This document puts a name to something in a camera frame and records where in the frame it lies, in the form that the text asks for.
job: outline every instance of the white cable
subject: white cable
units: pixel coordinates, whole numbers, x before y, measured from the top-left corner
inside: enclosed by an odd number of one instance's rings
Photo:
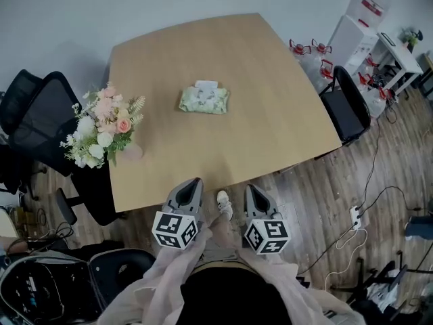
[[[328,275],[326,276],[326,278],[325,278],[325,291],[327,291],[327,279],[328,279],[328,277],[330,276],[330,275],[332,275],[332,274],[343,274],[344,272],[346,272],[348,269],[349,269],[349,267],[350,267],[350,264],[352,263],[352,258],[353,258],[353,255],[355,254],[355,252],[357,251],[357,249],[358,248],[360,248],[360,247],[362,247],[366,242],[367,242],[367,239],[368,239],[368,232],[367,232],[367,230],[366,229],[357,229],[357,230],[355,230],[356,232],[355,232],[355,234],[352,236],[352,237],[350,237],[340,248],[338,248],[338,241],[336,242],[336,248],[338,249],[338,250],[340,250],[341,248],[343,248],[345,245],[346,245],[346,243],[347,242],[349,242],[352,238],[354,238],[356,235],[357,235],[357,233],[358,233],[358,231],[359,230],[363,230],[364,232],[365,232],[365,239],[364,239],[364,242],[362,242],[360,245],[358,245],[354,250],[353,250],[353,252],[352,252],[352,255],[350,256],[350,260],[349,260],[349,264],[347,265],[347,268],[344,270],[344,271],[341,271],[341,272],[330,272],[330,273],[328,273]]]

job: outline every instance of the power strip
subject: power strip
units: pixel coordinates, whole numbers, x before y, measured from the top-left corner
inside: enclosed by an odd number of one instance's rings
[[[359,209],[354,206],[350,209],[350,218],[352,219],[352,230],[361,229],[361,218],[359,218]]]

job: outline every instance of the shoe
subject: shoe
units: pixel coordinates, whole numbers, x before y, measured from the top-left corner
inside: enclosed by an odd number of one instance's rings
[[[406,232],[407,224],[409,224],[409,221],[408,221],[408,222],[406,223],[406,225],[405,225],[405,232]],[[413,238],[413,236],[406,236],[406,235],[405,235],[405,240],[406,240],[406,241],[410,241],[412,238]]]
[[[233,209],[231,208],[231,202],[229,201],[229,195],[224,190],[221,190],[216,195],[216,201],[218,202],[219,213],[227,213],[229,220],[233,217]]]

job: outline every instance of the flower bouquet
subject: flower bouquet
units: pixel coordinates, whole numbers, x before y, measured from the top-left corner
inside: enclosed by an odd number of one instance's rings
[[[79,167],[100,168],[104,155],[116,164],[116,152],[131,143],[134,127],[143,119],[139,113],[145,98],[140,96],[124,102],[121,94],[110,83],[100,91],[87,92],[83,98],[87,105],[72,106],[78,119],[76,131],[66,137],[60,146],[68,151],[65,156]]]

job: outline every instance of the flower vase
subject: flower vase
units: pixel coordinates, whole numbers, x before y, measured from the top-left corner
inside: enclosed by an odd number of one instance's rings
[[[143,158],[143,149],[134,142],[127,144],[121,152],[123,158],[131,161],[137,161]]]

